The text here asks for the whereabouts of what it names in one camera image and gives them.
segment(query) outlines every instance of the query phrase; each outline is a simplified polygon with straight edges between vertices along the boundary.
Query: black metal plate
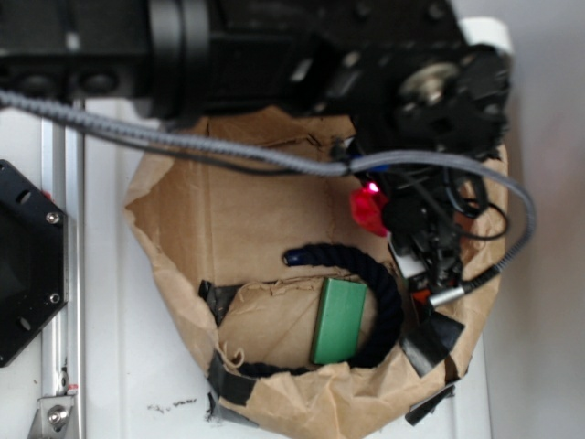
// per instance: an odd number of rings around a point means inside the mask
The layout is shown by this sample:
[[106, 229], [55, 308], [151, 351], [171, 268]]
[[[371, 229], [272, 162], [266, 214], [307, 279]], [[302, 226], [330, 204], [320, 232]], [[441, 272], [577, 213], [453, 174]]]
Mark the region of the black metal plate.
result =
[[[218, 3], [231, 30], [316, 29], [346, 42], [464, 42], [447, 0], [219, 0]], [[433, 10], [440, 18], [432, 18]]]
[[65, 223], [57, 206], [0, 160], [0, 368], [65, 305]]

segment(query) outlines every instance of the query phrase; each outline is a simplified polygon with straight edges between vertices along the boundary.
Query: metal bracket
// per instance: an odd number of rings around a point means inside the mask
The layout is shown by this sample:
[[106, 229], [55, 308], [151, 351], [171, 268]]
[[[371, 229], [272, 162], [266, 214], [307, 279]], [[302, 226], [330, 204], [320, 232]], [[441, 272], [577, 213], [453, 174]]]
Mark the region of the metal bracket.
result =
[[0, 160], [0, 367], [67, 302], [66, 221], [62, 210]]
[[66, 439], [68, 425], [77, 416], [75, 398], [73, 396], [58, 396], [41, 398], [37, 402], [37, 414], [28, 439]]

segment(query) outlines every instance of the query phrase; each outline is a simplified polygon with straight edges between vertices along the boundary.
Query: brown paper bag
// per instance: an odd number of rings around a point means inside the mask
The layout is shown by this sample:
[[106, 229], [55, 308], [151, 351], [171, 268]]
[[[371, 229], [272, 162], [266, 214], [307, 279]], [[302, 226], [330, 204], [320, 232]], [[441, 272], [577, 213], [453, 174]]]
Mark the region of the brown paper bag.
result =
[[[325, 160], [331, 143], [351, 136], [353, 127], [345, 117], [291, 119], [267, 109], [206, 119], [193, 132]], [[506, 168], [499, 161], [489, 166], [501, 172]], [[287, 268], [281, 257], [306, 243], [336, 242], [389, 262], [386, 241], [361, 230], [351, 218], [349, 193], [358, 187], [353, 177], [250, 177], [166, 157], [144, 158], [128, 190], [125, 215], [150, 258], [182, 339], [206, 374], [217, 358], [215, 352], [223, 359], [223, 368], [235, 375], [243, 360], [286, 367], [308, 364], [320, 277], [347, 273]], [[494, 203], [505, 206], [503, 189], [488, 184], [488, 190]], [[489, 234], [500, 227], [501, 220], [490, 212], [473, 224], [472, 231]], [[502, 241], [466, 241], [463, 247], [466, 278], [497, 261], [504, 251]], [[202, 280], [247, 285], [220, 329], [197, 294]], [[276, 280], [281, 282], [265, 284]], [[466, 373], [498, 283], [494, 280], [439, 309], [465, 325], [449, 367], [443, 362], [420, 378], [396, 345], [374, 369], [350, 369], [341, 363], [296, 377], [281, 373], [252, 383], [245, 402], [221, 398], [220, 403], [262, 428], [292, 438], [364, 437], [439, 391], [446, 380]], [[361, 339], [375, 313], [370, 296]]]

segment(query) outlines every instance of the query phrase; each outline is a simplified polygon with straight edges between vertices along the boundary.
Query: black tape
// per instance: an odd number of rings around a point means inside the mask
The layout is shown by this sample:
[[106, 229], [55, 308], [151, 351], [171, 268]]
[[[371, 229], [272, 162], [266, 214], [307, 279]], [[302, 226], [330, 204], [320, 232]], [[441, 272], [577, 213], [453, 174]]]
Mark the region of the black tape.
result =
[[400, 346], [420, 377], [442, 363], [453, 350], [465, 325], [432, 313], [416, 329], [400, 339]]
[[215, 392], [211, 391], [207, 396], [209, 398], [209, 409], [207, 410], [207, 416], [205, 418], [207, 422], [210, 422], [213, 418], [218, 418], [231, 423], [239, 423], [241, 425], [258, 428], [258, 425], [246, 416], [242, 416], [241, 414], [221, 405], [218, 401], [219, 397]]
[[202, 281], [199, 285], [199, 297], [207, 302], [218, 326], [228, 313], [229, 306], [240, 288], [241, 285], [215, 286], [209, 281]]
[[407, 422], [412, 425], [413, 427], [422, 421], [427, 415], [433, 413], [437, 406], [444, 400], [445, 398], [449, 398], [454, 396], [455, 386], [450, 384], [442, 391], [437, 393], [436, 395], [430, 397], [428, 400], [421, 404], [417, 404], [404, 416]]
[[246, 405], [256, 385], [255, 379], [229, 373], [217, 351], [211, 360], [207, 379], [218, 396], [237, 405]]

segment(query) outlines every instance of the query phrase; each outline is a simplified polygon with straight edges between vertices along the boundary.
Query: black bracket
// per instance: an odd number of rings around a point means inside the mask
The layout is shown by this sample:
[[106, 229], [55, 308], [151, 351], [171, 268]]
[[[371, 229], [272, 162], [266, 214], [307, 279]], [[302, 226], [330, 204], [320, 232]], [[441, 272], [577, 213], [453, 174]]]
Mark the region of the black bracket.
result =
[[66, 219], [10, 163], [0, 160], [0, 368], [67, 301]]

